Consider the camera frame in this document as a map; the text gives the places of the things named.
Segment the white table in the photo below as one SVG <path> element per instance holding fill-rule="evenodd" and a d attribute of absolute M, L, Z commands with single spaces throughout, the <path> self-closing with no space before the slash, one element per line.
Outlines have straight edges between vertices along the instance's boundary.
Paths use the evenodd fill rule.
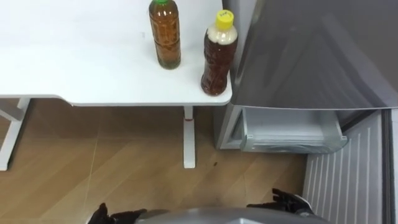
<path fill-rule="evenodd" d="M 195 167 L 193 106 L 221 106 L 232 95 L 200 87 L 206 28 L 221 0 L 176 0 L 182 62 L 164 70 L 156 59 L 143 0 L 0 1 L 0 100 L 11 125 L 0 150 L 7 164 L 31 98 L 62 98 L 75 106 L 183 106 L 184 167 Z"/>

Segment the refrigerator door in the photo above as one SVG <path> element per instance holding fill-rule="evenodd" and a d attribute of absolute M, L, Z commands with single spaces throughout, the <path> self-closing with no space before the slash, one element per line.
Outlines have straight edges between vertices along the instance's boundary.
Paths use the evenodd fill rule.
<path fill-rule="evenodd" d="M 398 106 L 398 1 L 224 0 L 239 46 L 232 104 Z"/>
<path fill-rule="evenodd" d="M 314 214 L 336 224 L 396 223 L 397 117 L 377 111 L 344 133 L 342 150 L 308 155 L 303 197 Z"/>

